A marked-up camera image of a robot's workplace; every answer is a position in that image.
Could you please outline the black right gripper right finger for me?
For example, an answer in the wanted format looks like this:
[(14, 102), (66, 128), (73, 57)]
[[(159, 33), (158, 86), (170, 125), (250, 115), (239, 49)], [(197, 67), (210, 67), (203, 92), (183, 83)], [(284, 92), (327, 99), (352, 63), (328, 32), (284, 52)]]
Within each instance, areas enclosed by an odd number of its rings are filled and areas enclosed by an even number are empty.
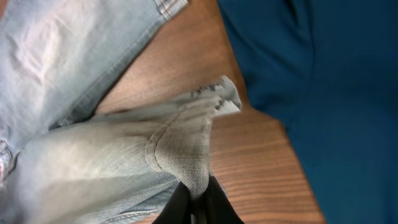
[(205, 199), (206, 222), (208, 224), (244, 224), (235, 212), (215, 177), (210, 176)]

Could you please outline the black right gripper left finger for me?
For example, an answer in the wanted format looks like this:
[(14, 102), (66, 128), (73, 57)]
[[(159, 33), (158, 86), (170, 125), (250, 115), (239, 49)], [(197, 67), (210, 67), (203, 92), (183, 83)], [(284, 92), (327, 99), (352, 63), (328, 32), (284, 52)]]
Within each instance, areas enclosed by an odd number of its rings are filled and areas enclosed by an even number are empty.
[(170, 200), (152, 224), (191, 224), (190, 192), (179, 183)]

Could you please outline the light blue denim shorts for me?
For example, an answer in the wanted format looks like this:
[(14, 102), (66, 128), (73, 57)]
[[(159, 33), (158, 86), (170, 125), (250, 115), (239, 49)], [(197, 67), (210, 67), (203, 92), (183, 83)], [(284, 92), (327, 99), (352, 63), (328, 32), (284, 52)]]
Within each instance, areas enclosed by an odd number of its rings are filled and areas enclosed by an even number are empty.
[(1, 222), (133, 223), (177, 185), (207, 223), (213, 118), (237, 113), (221, 77), (170, 101), (95, 116), (186, 1), (8, 1), (1, 18)]

